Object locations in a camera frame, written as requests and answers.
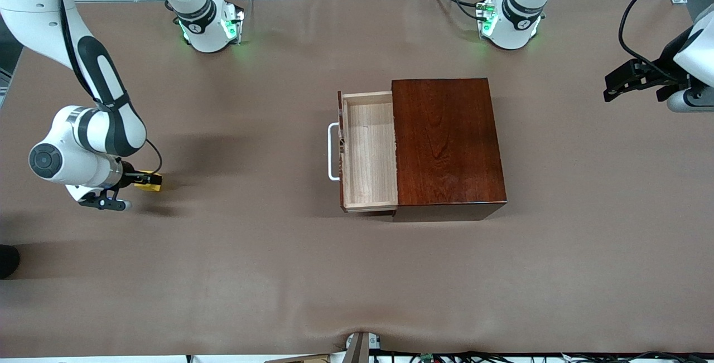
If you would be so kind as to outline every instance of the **open drawer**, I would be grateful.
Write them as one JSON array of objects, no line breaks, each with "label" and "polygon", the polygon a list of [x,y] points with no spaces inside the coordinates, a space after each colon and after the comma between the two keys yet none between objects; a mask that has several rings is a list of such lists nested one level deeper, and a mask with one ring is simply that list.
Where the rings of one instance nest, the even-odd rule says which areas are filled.
[{"label": "open drawer", "polygon": [[339,94],[341,205],[345,211],[397,206],[391,91]]},{"label": "open drawer", "polygon": [[464,221],[506,203],[487,79],[392,81],[392,91],[337,94],[346,212],[395,221]]}]

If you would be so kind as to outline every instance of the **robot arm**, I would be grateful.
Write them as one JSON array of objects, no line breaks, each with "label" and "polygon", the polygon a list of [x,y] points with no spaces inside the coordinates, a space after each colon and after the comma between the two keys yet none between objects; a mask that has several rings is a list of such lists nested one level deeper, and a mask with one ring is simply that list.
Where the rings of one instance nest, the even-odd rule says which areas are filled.
[{"label": "robot arm", "polygon": [[625,92],[661,86],[657,99],[667,101],[674,112],[714,112],[714,4],[668,43],[652,64],[658,69],[632,59],[609,73],[605,101]]},{"label": "robot arm", "polygon": [[31,169],[66,185],[80,205],[125,210],[128,203],[115,199],[118,189],[151,175],[142,177],[120,160],[141,149],[146,129],[109,53],[84,25],[74,0],[0,0],[0,13],[20,43],[74,70],[95,104],[56,114],[30,152]]},{"label": "robot arm", "polygon": [[536,35],[541,13],[548,0],[486,0],[477,15],[482,38],[506,50],[525,46]]},{"label": "robot arm", "polygon": [[225,0],[167,0],[185,40],[197,51],[216,52],[240,43],[243,10]]}]

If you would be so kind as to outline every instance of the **yellow block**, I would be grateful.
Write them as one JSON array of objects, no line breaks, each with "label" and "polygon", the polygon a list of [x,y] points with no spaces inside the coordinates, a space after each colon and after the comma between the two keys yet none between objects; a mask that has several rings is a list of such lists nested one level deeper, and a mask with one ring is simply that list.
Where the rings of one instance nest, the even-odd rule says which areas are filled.
[{"label": "yellow block", "polygon": [[[150,174],[151,171],[140,171],[145,174]],[[135,183],[134,184],[136,187],[140,188],[141,190],[145,190],[146,192],[161,192],[161,185],[140,185],[140,183]]]}]

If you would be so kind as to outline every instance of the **wooden box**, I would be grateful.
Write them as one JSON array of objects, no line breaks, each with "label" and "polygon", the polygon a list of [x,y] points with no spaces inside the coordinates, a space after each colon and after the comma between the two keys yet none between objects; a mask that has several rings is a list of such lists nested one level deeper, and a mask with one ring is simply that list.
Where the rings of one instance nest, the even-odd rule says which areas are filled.
[{"label": "wooden box", "polygon": [[507,202],[487,79],[395,80],[337,98],[346,212],[468,221]]}]

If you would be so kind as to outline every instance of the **white metal handle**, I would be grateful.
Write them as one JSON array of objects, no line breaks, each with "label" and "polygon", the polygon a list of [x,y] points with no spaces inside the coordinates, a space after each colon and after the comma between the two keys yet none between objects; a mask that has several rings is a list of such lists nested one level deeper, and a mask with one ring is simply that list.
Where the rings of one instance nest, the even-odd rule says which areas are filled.
[{"label": "white metal handle", "polygon": [[332,175],[332,128],[339,125],[340,122],[335,122],[327,127],[327,176],[333,182],[340,182],[339,177]]}]

